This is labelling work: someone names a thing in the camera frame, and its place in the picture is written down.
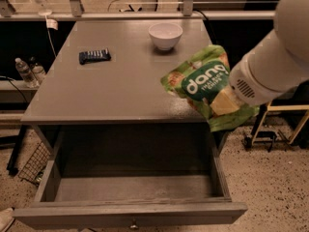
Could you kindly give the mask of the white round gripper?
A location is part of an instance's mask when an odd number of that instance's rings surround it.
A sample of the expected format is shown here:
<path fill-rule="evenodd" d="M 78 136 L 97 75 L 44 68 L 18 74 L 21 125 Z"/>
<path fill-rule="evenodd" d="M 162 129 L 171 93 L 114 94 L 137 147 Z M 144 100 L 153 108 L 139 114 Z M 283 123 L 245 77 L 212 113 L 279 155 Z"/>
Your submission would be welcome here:
<path fill-rule="evenodd" d="M 225 115 L 270 102 L 308 79 L 309 34 L 272 30 L 232 68 L 211 109 Z"/>

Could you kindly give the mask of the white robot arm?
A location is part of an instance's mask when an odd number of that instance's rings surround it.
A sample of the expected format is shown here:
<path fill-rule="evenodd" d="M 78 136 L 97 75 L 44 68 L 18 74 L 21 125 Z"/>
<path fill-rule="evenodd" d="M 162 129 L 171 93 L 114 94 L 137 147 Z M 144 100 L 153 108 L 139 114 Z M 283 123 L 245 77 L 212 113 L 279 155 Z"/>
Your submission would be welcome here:
<path fill-rule="evenodd" d="M 280 0 L 273 30 L 232 68 L 211 103 L 217 115 L 270 102 L 309 79 L 309 0 Z"/>

